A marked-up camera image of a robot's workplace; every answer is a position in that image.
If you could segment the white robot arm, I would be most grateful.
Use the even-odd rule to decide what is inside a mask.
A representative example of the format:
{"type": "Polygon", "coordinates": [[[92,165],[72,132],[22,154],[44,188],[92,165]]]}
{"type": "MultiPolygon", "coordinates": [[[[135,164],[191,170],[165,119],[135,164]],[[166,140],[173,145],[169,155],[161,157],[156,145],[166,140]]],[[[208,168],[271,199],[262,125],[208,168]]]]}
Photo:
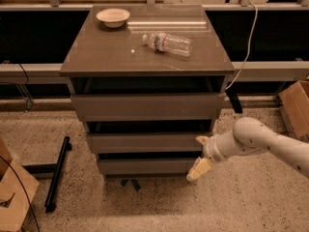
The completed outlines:
{"type": "Polygon", "coordinates": [[[309,144],[274,132],[250,117],[238,119],[231,130],[210,137],[197,136],[202,145],[198,157],[186,175],[189,182],[208,172],[214,163],[234,156],[249,156],[270,152],[301,175],[309,178],[309,144]]]}

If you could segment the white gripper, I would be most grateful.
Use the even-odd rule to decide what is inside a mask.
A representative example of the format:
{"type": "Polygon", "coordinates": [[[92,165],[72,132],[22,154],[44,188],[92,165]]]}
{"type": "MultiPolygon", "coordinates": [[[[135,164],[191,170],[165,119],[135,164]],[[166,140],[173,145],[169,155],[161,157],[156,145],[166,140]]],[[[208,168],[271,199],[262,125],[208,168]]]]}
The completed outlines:
{"type": "Polygon", "coordinates": [[[227,158],[220,152],[217,144],[218,135],[211,137],[197,136],[196,140],[203,145],[204,158],[198,158],[194,161],[186,175],[186,180],[189,182],[197,180],[203,174],[211,169],[211,162],[222,162],[227,158]]]}

